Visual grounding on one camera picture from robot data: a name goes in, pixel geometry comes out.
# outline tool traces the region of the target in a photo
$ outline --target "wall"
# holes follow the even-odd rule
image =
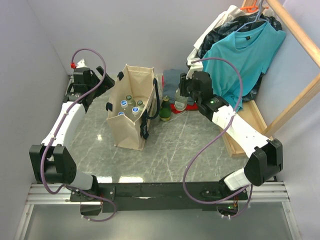
[[[218,14],[243,0],[28,0],[64,66],[76,49],[88,47],[104,57],[109,73],[125,64],[185,68],[193,44]],[[100,65],[92,54],[90,66]]]
[[[316,0],[287,0],[283,4],[310,38],[320,46]],[[286,39],[262,81],[257,105],[270,124],[320,72],[316,64],[286,30]],[[274,135],[283,143],[284,180],[304,240],[320,238],[320,94],[314,97]]]
[[[67,74],[25,0],[0,8],[0,239],[13,239],[34,181],[29,148],[57,118]]]

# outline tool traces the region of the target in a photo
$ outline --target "black garment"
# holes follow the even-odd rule
[[[244,24],[254,21],[257,17],[257,14],[258,13],[253,13],[251,15],[245,15],[245,16],[238,16],[234,20],[226,22],[225,24],[218,26],[215,29],[211,30],[205,36],[201,46],[199,47],[199,50],[197,53],[199,58],[202,59],[204,57],[204,55],[211,49],[211,47],[214,43],[224,39],[225,37],[227,37],[228,35],[230,35],[234,31],[241,28]],[[269,16],[264,16],[263,14],[261,14],[260,18],[267,20],[275,30],[277,30],[277,31],[282,30],[281,23],[279,21],[277,21],[273,16],[269,17]],[[254,22],[254,23],[248,24],[248,25],[244,26],[243,28],[241,28],[239,30],[239,32],[251,31],[253,29],[260,27],[264,23],[265,23],[265,21],[260,21],[260,22]]]

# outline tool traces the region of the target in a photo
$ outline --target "wooden base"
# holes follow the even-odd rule
[[[255,101],[244,102],[243,109],[238,112],[238,115],[259,133],[262,133],[267,128]],[[246,155],[245,151],[228,133],[222,135],[222,138],[230,157],[243,157]]]

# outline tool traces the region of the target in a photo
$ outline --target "clothing rack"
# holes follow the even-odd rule
[[[286,25],[295,39],[300,43],[312,60],[320,68],[320,49],[286,11],[278,0],[266,0],[269,6],[277,14],[277,16]],[[242,7],[253,6],[255,0],[244,0]],[[271,137],[279,130],[290,118],[292,118],[301,108],[303,108],[315,95],[320,92],[320,73],[300,92],[300,94],[273,120],[266,126],[258,107],[250,108],[248,106],[256,106],[255,101],[243,104],[243,110],[239,111],[239,115],[246,120],[253,128],[260,133]],[[226,148],[232,157],[244,156],[243,149],[229,136],[223,137]]]

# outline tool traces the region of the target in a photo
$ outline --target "green bottle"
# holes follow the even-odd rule
[[[170,107],[170,103],[169,103],[169,97],[165,96],[163,98],[163,102],[161,104],[161,108],[160,108],[160,112],[159,112],[159,116],[160,116],[160,120],[161,121],[169,121],[171,118],[171,107]]]

